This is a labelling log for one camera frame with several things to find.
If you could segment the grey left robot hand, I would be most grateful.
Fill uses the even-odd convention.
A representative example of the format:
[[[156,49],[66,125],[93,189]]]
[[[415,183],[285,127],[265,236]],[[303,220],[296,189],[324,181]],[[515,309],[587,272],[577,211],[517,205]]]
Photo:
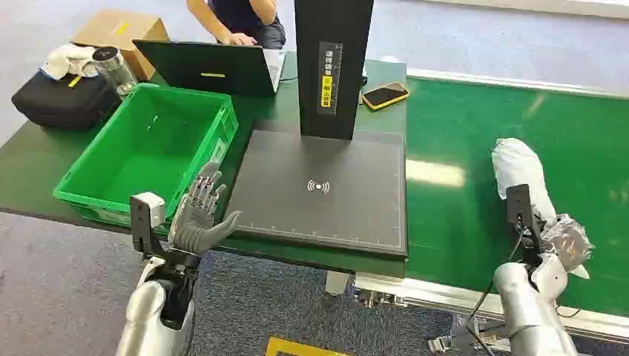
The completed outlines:
[[[174,248],[201,256],[235,231],[240,211],[230,213],[222,222],[214,221],[218,200],[226,189],[217,183],[221,176],[219,164],[208,161],[182,195],[168,235]]]

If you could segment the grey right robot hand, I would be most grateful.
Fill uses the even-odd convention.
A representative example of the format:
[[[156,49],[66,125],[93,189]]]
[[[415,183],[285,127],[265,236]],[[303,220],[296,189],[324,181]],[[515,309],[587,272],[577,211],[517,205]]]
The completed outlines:
[[[546,225],[540,241],[541,250],[555,254],[567,273],[590,279],[583,264],[590,259],[595,246],[589,241],[584,226],[569,214],[559,214],[554,224]]]

